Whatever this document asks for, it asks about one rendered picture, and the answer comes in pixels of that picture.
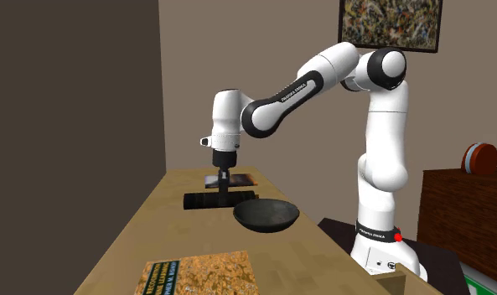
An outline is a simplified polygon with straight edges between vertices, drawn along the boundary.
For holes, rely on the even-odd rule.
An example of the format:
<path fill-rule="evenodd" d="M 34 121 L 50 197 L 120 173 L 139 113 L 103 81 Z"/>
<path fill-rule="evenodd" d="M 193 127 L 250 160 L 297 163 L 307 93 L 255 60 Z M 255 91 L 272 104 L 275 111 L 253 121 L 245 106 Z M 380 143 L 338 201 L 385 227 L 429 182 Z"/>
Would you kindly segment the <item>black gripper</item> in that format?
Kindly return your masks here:
<path fill-rule="evenodd" d="M 219 206 L 228 205 L 228 188 L 230 184 L 229 168 L 236 166 L 237 151 L 223 152 L 214 149 L 212 152 L 212 163 L 215 167 L 220 168 L 218 172 L 218 204 Z"/>

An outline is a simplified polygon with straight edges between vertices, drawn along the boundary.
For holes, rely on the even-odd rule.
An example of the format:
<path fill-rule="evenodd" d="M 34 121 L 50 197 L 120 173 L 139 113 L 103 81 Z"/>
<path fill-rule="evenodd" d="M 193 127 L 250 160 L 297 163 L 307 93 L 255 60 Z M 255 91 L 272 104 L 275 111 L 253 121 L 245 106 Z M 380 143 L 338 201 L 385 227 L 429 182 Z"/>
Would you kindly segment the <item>small dark flat book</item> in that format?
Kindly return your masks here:
<path fill-rule="evenodd" d="M 235 173 L 230 175 L 230 187 L 256 186 L 257 181 L 249 173 Z M 204 187 L 213 189 L 219 187 L 219 179 L 217 175 L 205 175 Z"/>

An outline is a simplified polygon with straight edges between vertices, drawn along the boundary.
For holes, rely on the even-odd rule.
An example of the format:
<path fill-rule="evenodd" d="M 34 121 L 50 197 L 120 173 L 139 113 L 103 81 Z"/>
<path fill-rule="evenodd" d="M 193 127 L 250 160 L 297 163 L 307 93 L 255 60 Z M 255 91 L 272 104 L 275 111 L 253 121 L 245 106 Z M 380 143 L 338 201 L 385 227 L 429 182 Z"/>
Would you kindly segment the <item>black ridged cylinder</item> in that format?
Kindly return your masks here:
<path fill-rule="evenodd" d="M 184 195 L 183 207 L 185 210 L 233 208 L 244 201 L 257 198 L 258 195 L 253 190 L 187 193 Z"/>

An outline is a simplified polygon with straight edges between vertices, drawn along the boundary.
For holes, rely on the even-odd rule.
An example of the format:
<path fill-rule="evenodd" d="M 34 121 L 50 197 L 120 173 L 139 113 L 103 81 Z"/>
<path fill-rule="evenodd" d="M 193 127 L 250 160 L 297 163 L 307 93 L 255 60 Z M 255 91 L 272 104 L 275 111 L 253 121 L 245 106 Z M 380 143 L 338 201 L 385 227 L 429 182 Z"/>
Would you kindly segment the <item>black bowl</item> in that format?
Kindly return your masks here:
<path fill-rule="evenodd" d="M 250 199 L 238 204 L 233 215 L 248 230 L 276 233 L 289 228 L 300 216 L 300 210 L 285 200 Z"/>

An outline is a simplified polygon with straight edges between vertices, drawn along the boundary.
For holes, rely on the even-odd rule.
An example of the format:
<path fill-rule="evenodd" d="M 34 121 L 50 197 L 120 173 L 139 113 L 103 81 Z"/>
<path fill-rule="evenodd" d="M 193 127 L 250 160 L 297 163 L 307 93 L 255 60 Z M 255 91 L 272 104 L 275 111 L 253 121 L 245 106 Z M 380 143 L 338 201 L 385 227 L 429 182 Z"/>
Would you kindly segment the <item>orange patterned book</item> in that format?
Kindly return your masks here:
<path fill-rule="evenodd" d="M 246 251 L 149 261 L 134 295 L 260 295 Z"/>

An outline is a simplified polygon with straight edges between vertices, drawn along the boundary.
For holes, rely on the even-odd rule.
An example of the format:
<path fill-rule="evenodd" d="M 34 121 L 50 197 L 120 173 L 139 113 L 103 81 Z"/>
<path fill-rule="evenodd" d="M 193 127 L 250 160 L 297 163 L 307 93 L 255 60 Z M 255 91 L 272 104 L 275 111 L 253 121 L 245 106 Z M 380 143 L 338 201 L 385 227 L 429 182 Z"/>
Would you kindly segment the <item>dark robot stand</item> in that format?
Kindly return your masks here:
<path fill-rule="evenodd" d="M 318 226 L 343 250 L 351 253 L 355 242 L 355 226 L 323 218 Z M 403 239 L 416 253 L 427 270 L 427 283 L 443 295 L 470 295 L 469 288 L 455 252 Z"/>

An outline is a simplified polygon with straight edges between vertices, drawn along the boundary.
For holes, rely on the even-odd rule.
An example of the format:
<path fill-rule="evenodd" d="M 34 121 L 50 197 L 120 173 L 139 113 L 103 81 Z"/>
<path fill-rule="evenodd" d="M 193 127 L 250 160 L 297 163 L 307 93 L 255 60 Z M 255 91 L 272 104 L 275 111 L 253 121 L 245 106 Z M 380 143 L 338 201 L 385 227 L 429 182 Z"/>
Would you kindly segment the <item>brown wooden cabinet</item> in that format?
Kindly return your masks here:
<path fill-rule="evenodd" d="M 460 168 L 425 170 L 417 240 L 454 251 L 497 281 L 497 149 L 477 142 Z"/>

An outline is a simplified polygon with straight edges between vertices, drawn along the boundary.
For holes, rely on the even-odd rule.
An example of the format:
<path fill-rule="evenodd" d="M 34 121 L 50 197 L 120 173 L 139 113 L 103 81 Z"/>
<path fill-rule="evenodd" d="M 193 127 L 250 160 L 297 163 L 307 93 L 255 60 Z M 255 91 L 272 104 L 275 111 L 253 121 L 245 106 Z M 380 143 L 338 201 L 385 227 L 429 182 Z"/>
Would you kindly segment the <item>framed abstract wall picture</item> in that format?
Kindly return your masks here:
<path fill-rule="evenodd" d="M 437 53 L 443 0 L 339 0 L 338 41 Z"/>

